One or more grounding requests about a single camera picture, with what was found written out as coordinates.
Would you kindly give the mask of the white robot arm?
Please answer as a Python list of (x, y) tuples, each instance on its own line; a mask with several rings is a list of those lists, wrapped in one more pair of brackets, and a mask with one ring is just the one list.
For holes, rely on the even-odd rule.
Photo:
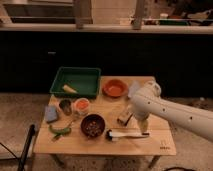
[(194, 134), (213, 142), (213, 112), (183, 105), (160, 97), (161, 87), (155, 81), (142, 86), (134, 81), (129, 87), (131, 110), (137, 120), (154, 114), (171, 121)]

